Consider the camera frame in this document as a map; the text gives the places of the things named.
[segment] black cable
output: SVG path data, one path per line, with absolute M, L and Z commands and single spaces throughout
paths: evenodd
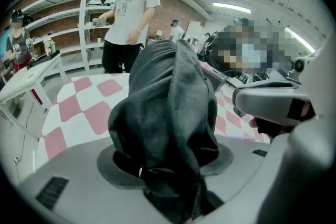
M 69 60 L 69 62 L 73 61 L 79 55 L 79 53 L 80 53 L 80 50 L 77 52 L 75 57 L 73 57 L 71 60 Z
M 26 120 L 26 128 L 27 128 L 27 125 L 28 125 L 28 118 L 29 118 L 31 112 L 33 111 L 33 106 L 34 106 L 34 103 L 32 103 L 32 105 L 31 105 L 32 108 L 30 109 L 30 113 L 29 113 L 28 116 L 27 116 L 27 120 Z M 21 157 L 20 157 L 20 159 L 17 160 L 17 162 L 21 162 L 21 160 L 22 160 L 22 156 L 23 156 L 23 148 L 25 147 L 25 139 L 26 139 L 26 134 L 24 134 L 24 136 L 23 136 L 23 143 L 22 143 L 22 149 L 21 149 Z

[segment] checkered mat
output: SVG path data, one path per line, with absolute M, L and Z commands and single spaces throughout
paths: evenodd
M 128 96 L 129 74 L 103 74 L 72 78 L 59 91 L 42 128 L 36 168 L 63 150 L 81 143 L 109 137 L 111 110 Z M 242 140 L 269 143 L 265 134 L 249 127 L 252 119 L 236 116 L 232 88 L 224 85 L 217 93 L 218 113 L 215 133 Z

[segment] table leg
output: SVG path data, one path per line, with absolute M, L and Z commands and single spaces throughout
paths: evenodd
M 28 94 L 28 96 L 31 98 L 31 100 L 33 101 L 33 103 L 41 110 L 42 113 L 44 113 L 46 110 L 44 109 L 44 107 L 42 105 L 40 105 L 40 103 L 36 100 L 35 96 L 33 95 L 32 91 L 27 91 L 26 92 Z
M 1 76 L 1 78 L 2 78 L 2 81 L 6 84 L 7 81 L 6 81 L 6 79 L 5 79 L 5 76 Z
M 62 60 L 61 60 L 60 57 L 58 59 L 57 67 L 58 67 L 59 74 L 61 75 L 63 84 L 67 83 L 68 78 L 67 78 L 67 75 L 65 74 L 65 71 L 64 71 L 64 68 L 63 68 L 63 64 L 62 64 Z
M 43 89 L 41 83 L 36 83 L 34 90 L 36 91 L 38 97 L 41 99 L 43 106 L 50 110 L 51 106 L 53 105 L 53 103 L 51 102 L 51 100 L 49 99 L 48 95 L 46 94 L 45 90 Z
M 34 138 L 36 141 L 39 140 L 38 137 L 36 137 L 33 133 L 31 133 L 29 130 L 27 130 L 8 110 L 8 108 L 4 104 L 0 104 L 0 109 L 2 112 L 6 115 L 6 117 L 16 126 L 18 126 L 23 132 L 30 135 L 32 138 Z

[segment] fluorescent light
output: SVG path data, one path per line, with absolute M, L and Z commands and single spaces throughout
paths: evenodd
M 292 37 L 296 38 L 298 41 L 300 41 L 307 49 L 310 50 L 310 52 L 315 52 L 314 48 L 311 47 L 308 42 L 306 42 L 302 37 L 300 37 L 298 34 L 290 30 L 288 27 L 285 28 L 285 31 L 289 32 Z
M 246 13 L 251 14 L 251 10 L 248 9 L 248 8 L 242 8 L 242 7 L 238 7 L 238 6 L 235 6 L 235 5 L 229 5 L 229 4 L 223 4 L 223 3 L 213 3 L 213 4 L 216 7 L 232 8 L 232 9 L 240 10 L 241 12 L 246 12 Z

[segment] hand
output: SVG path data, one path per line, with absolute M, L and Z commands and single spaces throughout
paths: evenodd
M 141 32 L 139 30 L 132 31 L 127 43 L 129 45 L 137 45 L 139 43 L 140 34 Z
M 14 60 L 15 54 L 14 53 L 8 54 L 8 58 L 9 60 Z
M 102 14 L 99 16 L 99 20 L 104 20 L 104 19 L 107 19 L 105 14 Z

